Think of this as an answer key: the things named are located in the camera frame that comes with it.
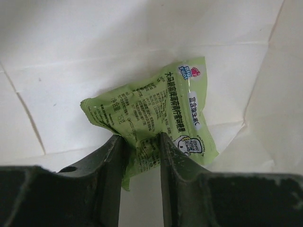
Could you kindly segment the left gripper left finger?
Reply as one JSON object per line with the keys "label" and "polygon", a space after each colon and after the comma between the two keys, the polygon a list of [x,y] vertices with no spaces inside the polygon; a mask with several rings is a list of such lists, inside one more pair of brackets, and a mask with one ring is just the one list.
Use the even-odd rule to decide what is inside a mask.
{"label": "left gripper left finger", "polygon": [[1,226],[118,226],[124,151],[124,139],[112,136],[59,172],[40,166],[2,166]]}

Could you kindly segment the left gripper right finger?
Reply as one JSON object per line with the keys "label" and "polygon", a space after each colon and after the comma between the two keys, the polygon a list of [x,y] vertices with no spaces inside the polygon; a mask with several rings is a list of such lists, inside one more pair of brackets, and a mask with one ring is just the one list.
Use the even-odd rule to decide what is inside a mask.
{"label": "left gripper right finger", "polygon": [[272,173],[212,173],[162,132],[160,178],[166,227],[300,227],[303,178]]}

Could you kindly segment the small olive green packet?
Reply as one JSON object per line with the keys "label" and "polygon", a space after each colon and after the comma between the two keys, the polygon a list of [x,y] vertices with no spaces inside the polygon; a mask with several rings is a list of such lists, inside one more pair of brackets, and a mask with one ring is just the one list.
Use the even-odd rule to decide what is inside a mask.
{"label": "small olive green packet", "polygon": [[128,143],[124,190],[130,189],[131,177],[160,164],[159,133],[166,133],[183,154],[200,165],[215,159],[218,151],[203,114],[206,93],[206,62],[197,57],[172,63],[150,78],[80,103],[91,124]]}

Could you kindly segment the blue checkered paper bag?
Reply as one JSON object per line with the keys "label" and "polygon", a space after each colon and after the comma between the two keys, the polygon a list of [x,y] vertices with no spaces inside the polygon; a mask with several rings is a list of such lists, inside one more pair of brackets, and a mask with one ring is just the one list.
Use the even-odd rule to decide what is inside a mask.
{"label": "blue checkered paper bag", "polygon": [[[0,167],[59,172],[113,134],[81,100],[204,56],[212,173],[303,176],[300,0],[3,0]],[[165,227],[160,166],[121,189],[117,227]]]}

